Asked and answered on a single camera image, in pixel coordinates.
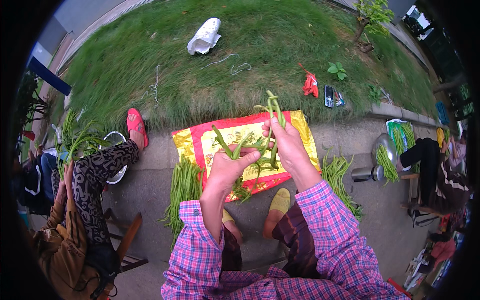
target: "stainless steel basin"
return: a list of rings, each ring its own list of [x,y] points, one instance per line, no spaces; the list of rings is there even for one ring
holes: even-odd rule
[[[110,147],[112,146],[115,146],[115,145],[118,145],[118,144],[121,144],[123,142],[126,142],[127,139],[123,136],[123,134],[121,134],[120,132],[118,131],[112,131],[110,132],[109,134],[107,134],[106,137],[103,138],[104,140],[106,141],[109,141],[110,142]],[[107,183],[108,184],[116,184],[116,183],[119,183],[120,180],[123,178],[123,176],[125,175],[125,172],[127,171],[127,167],[128,165],[125,165],[123,167],[122,170],[120,170],[120,172],[118,172],[115,176],[113,176],[112,178],[109,178],[107,180]]]
[[[380,145],[383,145],[387,149],[388,158],[392,161],[392,164],[396,168],[397,154],[396,154],[395,143],[393,139],[390,137],[390,135],[386,133],[380,134],[380,136],[377,138],[375,143],[373,143],[373,150],[372,150],[373,164],[375,166],[378,165],[377,149],[378,147],[380,147]]]

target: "bundle of green beans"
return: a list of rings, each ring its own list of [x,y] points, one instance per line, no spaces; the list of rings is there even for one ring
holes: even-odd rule
[[[410,149],[411,147],[415,146],[415,137],[413,135],[412,125],[409,122],[402,123],[401,127],[407,138],[407,148]]]
[[[448,140],[450,139],[450,128],[445,128],[444,129],[444,136],[445,136],[445,143],[448,144]],[[450,149],[449,148],[447,148],[447,152],[445,152],[445,155],[447,157],[450,156]]]
[[[340,157],[333,156],[332,163],[327,164],[328,154],[332,149],[333,147],[328,149],[327,155],[324,156],[323,167],[322,167],[322,177],[328,182],[328,184],[332,187],[335,194],[340,198],[340,200],[342,200],[345,206],[353,213],[355,218],[360,222],[361,217],[363,216],[362,214],[363,207],[361,205],[358,205],[355,201],[353,201],[353,198],[347,193],[347,191],[345,190],[345,186],[343,184],[343,176],[346,174],[346,172],[348,171],[348,168],[352,164],[353,156],[350,162],[348,162],[343,156],[340,156]]]
[[[407,138],[407,148],[410,149],[416,144],[415,137],[412,130],[412,125],[410,123],[402,123],[402,130]],[[420,162],[413,165],[410,171],[412,173],[420,173]]]
[[[67,157],[63,161],[60,155],[57,157],[57,166],[61,180],[63,180],[65,165],[69,165],[72,160],[77,160],[79,153],[87,156],[97,152],[99,145],[103,147],[110,146],[110,143],[102,138],[104,133],[97,122],[90,121],[87,125],[80,128],[76,118],[77,113],[70,109],[61,127],[61,145],[59,144],[58,136],[55,135],[55,149],[57,153],[67,152]]]
[[[282,111],[280,110],[280,105],[278,104],[278,97],[274,96],[272,92],[267,91],[268,99],[267,99],[267,106],[261,106],[261,105],[256,105],[254,108],[261,108],[267,112],[270,113],[270,118],[274,117],[273,112],[276,111],[278,115],[278,122],[280,125],[282,125],[283,128],[285,128],[287,121],[285,120],[285,116],[283,115]],[[230,148],[228,147],[227,143],[225,143],[225,140],[223,139],[222,133],[217,129],[215,125],[212,125],[212,129],[216,133],[216,138],[215,141],[222,146],[224,149],[225,153],[230,157],[231,159],[239,159],[240,158],[240,151],[242,148],[257,148],[260,153],[262,154],[262,157],[252,166],[255,166],[258,168],[258,173],[257,173],[257,179],[255,181],[254,187],[257,186],[258,179],[260,177],[260,172],[264,169],[279,169],[278,164],[277,164],[277,159],[276,155],[278,152],[278,145],[277,142],[274,142],[273,148],[269,147],[270,144],[270,139],[272,138],[272,128],[270,128],[270,132],[268,134],[268,138],[262,139],[259,138],[255,143],[253,144],[248,144],[248,142],[253,138],[253,132],[249,133],[246,137],[244,137],[240,143],[238,144],[237,148],[232,152]],[[272,155],[270,156],[270,159],[267,157],[263,157],[266,151],[271,151]],[[264,164],[269,163],[269,167],[264,167]],[[240,203],[243,203],[247,200],[250,199],[253,193],[253,188],[249,191],[246,188],[243,187],[243,177],[239,177],[236,181],[235,184],[233,185],[233,196],[237,197],[240,200]]]
[[[404,153],[404,144],[403,144],[403,138],[402,138],[402,132],[398,128],[393,129],[393,139],[395,142],[395,148],[398,156],[402,155]]]
[[[172,229],[173,241],[170,251],[173,251],[175,243],[184,223],[180,219],[180,203],[183,201],[192,201],[200,199],[202,195],[202,181],[204,169],[193,165],[189,158],[182,155],[179,163],[175,165],[172,175],[172,186],[170,190],[170,205],[165,210],[164,218],[157,220],[158,222],[166,222],[165,227]]]
[[[379,165],[384,167],[385,177],[387,178],[387,185],[390,181],[396,182],[400,179],[398,178],[398,173],[396,167],[392,164],[392,161],[388,158],[387,149],[385,146],[380,145],[377,148],[377,162]]]

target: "red and yellow bag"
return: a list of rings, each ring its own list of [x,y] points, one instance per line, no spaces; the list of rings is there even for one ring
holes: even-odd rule
[[[303,145],[307,150],[310,157],[310,161],[321,172],[320,165],[317,157],[317,149],[315,147],[315,141],[313,140],[312,133],[308,127],[307,121],[303,113],[300,110],[287,111],[283,113],[287,122],[290,122],[300,132]],[[263,137],[262,125],[265,120],[270,117],[269,113],[264,112],[257,115],[252,115],[244,118],[225,119],[218,120],[209,123],[200,124],[184,130],[180,130],[172,133],[173,141],[177,146],[180,157],[185,155],[192,163],[197,164],[199,167],[206,167],[207,176],[204,175],[202,185],[205,187],[210,170],[212,168],[213,157],[221,146],[215,144],[216,134],[212,129],[212,125],[215,125],[225,142],[228,145],[239,143],[242,137],[253,132],[255,140]],[[266,157],[269,157],[271,152],[267,151]],[[253,190],[253,194],[262,192],[273,188],[291,178],[290,173],[286,172],[282,167],[282,162],[278,163],[279,170],[264,170],[260,172],[260,178],[258,179],[257,186]],[[248,167],[243,173],[243,187],[251,190],[255,184],[258,174],[258,169]],[[227,196],[226,202],[235,201],[232,199],[232,194]]]

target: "cell phone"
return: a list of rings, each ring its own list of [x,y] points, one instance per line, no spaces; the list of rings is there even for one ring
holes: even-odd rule
[[[327,85],[325,86],[325,106],[328,108],[333,108],[335,106],[333,88]]]

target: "shirt cuff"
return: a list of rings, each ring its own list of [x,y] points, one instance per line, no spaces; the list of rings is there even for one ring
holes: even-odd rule
[[[192,233],[206,242],[209,246],[223,251],[225,241],[223,239],[223,226],[220,231],[220,244],[213,238],[212,234],[205,227],[204,217],[200,202],[198,201],[183,201],[180,203],[180,219],[185,223],[185,228],[188,228]]]
[[[308,190],[295,195],[295,199],[304,214],[314,214],[315,209],[322,209],[325,200],[331,199],[333,196],[333,190],[328,182],[322,180]]]

